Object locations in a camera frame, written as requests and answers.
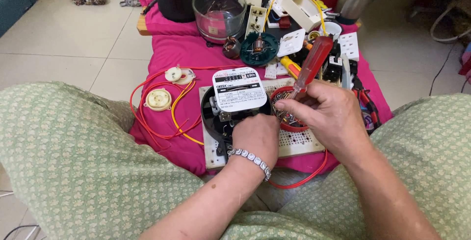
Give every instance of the hand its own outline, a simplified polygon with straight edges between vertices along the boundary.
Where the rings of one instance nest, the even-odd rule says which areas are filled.
[[[232,132],[232,146],[255,154],[270,169],[273,169],[278,159],[279,131],[280,121],[277,117],[257,114],[255,117],[244,119],[235,126]]]
[[[373,147],[358,100],[350,90],[314,80],[307,92],[298,94],[296,100],[280,99],[275,107],[303,121],[341,163]]]

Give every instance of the pink blanket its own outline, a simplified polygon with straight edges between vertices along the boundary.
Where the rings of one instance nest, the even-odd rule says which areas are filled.
[[[142,5],[147,5],[152,0],[140,0]],[[195,22],[175,23],[165,19],[155,5],[145,17],[147,29],[152,33],[152,47],[154,54],[149,63],[149,76],[162,70],[175,67],[180,64],[181,67],[219,67],[227,65],[243,66],[241,60],[230,60],[221,52],[221,47],[206,47],[206,42],[200,37]],[[356,31],[356,26],[345,26],[345,33]],[[200,116],[200,101],[198,87],[212,85],[211,78],[215,69],[195,70],[197,83],[188,94],[182,98],[176,107],[176,120],[181,125],[187,119],[188,122],[182,127],[186,129],[193,124]],[[257,71],[264,76],[264,68],[258,68]],[[391,110],[384,99],[378,83],[371,73],[368,62],[362,56],[358,62],[358,77],[366,89],[370,89],[370,96],[376,104],[381,122],[386,122],[392,118]],[[143,91],[150,85],[160,81],[165,81],[163,75],[156,77],[150,83],[144,85]],[[173,99],[179,95],[179,91],[173,87],[163,86],[168,89]],[[172,121],[170,111],[156,112],[148,108],[143,109],[145,120],[151,128],[161,135],[173,135],[176,127]],[[160,151],[159,147],[152,141],[150,135],[136,120],[130,132],[138,144],[147,144],[154,150]],[[200,124],[188,132],[188,135],[196,140],[203,141],[203,125]],[[156,138],[156,141],[162,147],[168,147],[160,154],[168,158],[175,165],[183,167],[196,175],[202,175],[206,172],[204,160],[203,145],[197,144],[184,136],[178,136],[169,140]],[[277,166],[289,167],[298,171],[311,173],[319,168],[324,159],[323,153],[304,155],[292,158],[279,159]],[[322,172],[331,171],[338,165],[338,161],[330,155],[326,166]]]

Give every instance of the pegboard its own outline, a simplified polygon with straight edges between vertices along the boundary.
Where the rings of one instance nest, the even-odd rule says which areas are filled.
[[[268,94],[268,97],[278,88],[286,85],[293,85],[293,78],[283,78],[276,80],[263,80],[263,87]],[[200,87],[200,103],[203,100],[203,96],[210,86]],[[204,158],[206,160],[206,169],[216,170],[221,169],[226,165],[224,157],[216,155],[216,149],[218,142],[213,139],[203,127],[203,142],[204,142]],[[316,152],[323,152],[325,147],[322,146],[319,141],[315,138],[311,129],[307,129],[300,133],[291,133],[285,130],[280,130],[279,135],[279,158],[286,158],[297,155],[304,155]]]

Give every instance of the green patterned pants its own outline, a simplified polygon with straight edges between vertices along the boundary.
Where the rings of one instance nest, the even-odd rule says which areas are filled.
[[[373,135],[444,239],[471,239],[471,96],[423,98]],[[136,239],[203,185],[126,132],[134,117],[59,82],[0,92],[0,161],[50,239]],[[277,213],[237,214],[223,239],[364,239],[342,166]]]

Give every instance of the white cup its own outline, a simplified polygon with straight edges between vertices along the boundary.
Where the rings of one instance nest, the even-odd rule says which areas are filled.
[[[319,28],[319,32],[321,33],[321,35],[324,36],[324,32],[326,32],[327,35],[332,34],[333,40],[336,41],[339,38],[340,33],[342,33],[342,28],[334,22],[325,22],[324,25],[326,26],[325,31],[322,26]]]

